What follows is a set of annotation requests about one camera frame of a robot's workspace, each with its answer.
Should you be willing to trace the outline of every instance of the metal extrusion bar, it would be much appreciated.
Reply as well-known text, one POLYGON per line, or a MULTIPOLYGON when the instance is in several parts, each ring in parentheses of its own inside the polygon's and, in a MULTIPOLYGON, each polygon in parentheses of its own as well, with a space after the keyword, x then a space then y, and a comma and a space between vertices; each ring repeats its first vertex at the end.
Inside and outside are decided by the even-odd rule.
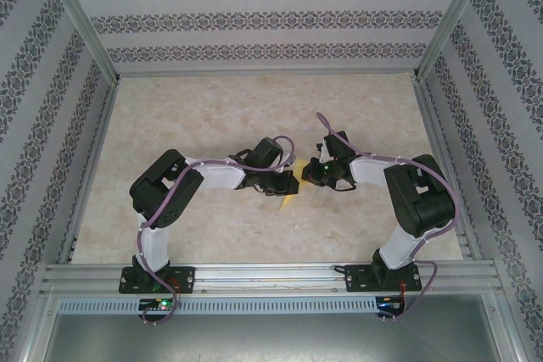
MULTIPOLYGON (((492 260, 440 261, 429 295, 488 294, 502 286, 492 260)), ((196 268, 193 294, 185 298, 257 297, 349 297, 344 277, 333 270, 345 263, 191 265, 196 268)), ((148 294, 119 294, 124 265, 49 265, 40 297, 56 298, 148 298, 148 294)), ((423 285, 432 266, 419 265, 423 285)), ((387 296, 398 292, 365 292, 364 296, 387 296)), ((409 292, 406 295, 417 295, 409 292)))

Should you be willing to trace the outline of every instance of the black mounting bracket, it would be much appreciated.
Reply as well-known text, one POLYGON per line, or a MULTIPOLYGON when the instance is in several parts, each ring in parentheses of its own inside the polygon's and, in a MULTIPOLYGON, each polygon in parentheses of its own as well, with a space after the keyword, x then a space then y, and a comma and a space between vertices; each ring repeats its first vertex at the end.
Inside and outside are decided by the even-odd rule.
POLYGON ((334 266, 338 273, 345 276, 347 292, 420 292, 423 289, 417 265, 410 263, 381 283, 373 274, 371 265, 334 266))
MULTIPOLYGON (((196 269, 189 266, 164 266, 156 275, 168 283, 179 294, 191 294, 194 288, 196 269)), ((121 294, 170 294, 170 292, 151 277, 132 256, 132 266, 123 268, 120 275, 121 294)))

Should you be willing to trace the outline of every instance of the wall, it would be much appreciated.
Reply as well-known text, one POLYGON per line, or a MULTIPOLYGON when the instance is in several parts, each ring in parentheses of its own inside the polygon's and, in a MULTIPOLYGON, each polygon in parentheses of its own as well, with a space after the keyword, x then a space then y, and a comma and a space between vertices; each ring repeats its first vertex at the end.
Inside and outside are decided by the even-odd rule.
POLYGON ((470 0, 427 87, 479 246, 543 359, 542 0, 470 0))
POLYGON ((81 0, 121 74, 415 69, 451 0, 81 0))
POLYGON ((0 0, 0 361, 55 263, 111 93, 59 0, 0 0))

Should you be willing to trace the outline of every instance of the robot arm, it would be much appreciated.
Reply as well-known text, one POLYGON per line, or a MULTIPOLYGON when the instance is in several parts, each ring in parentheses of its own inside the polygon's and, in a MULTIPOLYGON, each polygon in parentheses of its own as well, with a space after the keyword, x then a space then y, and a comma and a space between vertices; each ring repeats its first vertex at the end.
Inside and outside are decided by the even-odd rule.
MULTIPOLYGON (((344 131, 339 134, 348 140, 344 131)), ((387 280, 394 280, 394 276, 400 276, 409 267, 411 253, 417 245, 453 218, 455 207, 451 196, 440 182, 414 165, 362 157, 333 135, 324 137, 317 149, 321 157, 311 159, 303 170, 303 180, 335 191, 349 191, 364 182, 388 187, 398 225, 372 259, 375 280, 379 286, 386 286, 387 280), (346 181, 352 188, 338 189, 340 181, 346 181)), ((428 154, 413 161, 442 175, 428 154)))
MULTIPOLYGON (((277 142, 266 137, 255 149, 243 150, 221 161, 253 168, 266 168, 274 163, 279 164, 280 161, 288 162, 288 155, 289 153, 283 153, 277 142)), ((196 162, 199 160, 185 158, 176 150, 168 150, 132 184, 130 195, 133 208, 137 211, 140 228, 151 219, 165 200, 170 191, 168 185, 175 182, 183 169, 196 162)), ((167 247, 170 225, 181 216, 196 191, 211 188, 235 190, 258 187, 267 196, 296 194, 299 184, 293 171, 283 169, 282 167, 275 171, 261 172, 242 170, 224 164, 203 164, 189 170, 157 220, 142 230, 143 256, 150 269, 157 272, 169 264, 167 247)), ((136 254, 132 263, 134 267, 141 268, 140 272, 144 272, 140 253, 136 254)))

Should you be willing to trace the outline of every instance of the marble floor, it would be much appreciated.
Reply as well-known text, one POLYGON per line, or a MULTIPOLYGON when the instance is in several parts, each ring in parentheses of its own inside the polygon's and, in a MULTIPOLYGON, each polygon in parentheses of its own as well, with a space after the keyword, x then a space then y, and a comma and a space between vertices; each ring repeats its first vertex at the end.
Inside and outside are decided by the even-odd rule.
MULTIPOLYGON (((408 74, 200 76, 123 79, 81 224, 74 263, 129 263, 137 218, 131 184, 167 149, 220 159, 286 134, 299 159, 337 130, 367 152, 430 153, 408 74)), ((175 263, 367 261, 396 225, 388 191, 340 193, 305 183, 283 198, 253 189, 197 192, 171 228, 175 263)), ((462 259, 454 231, 420 259, 462 259)))

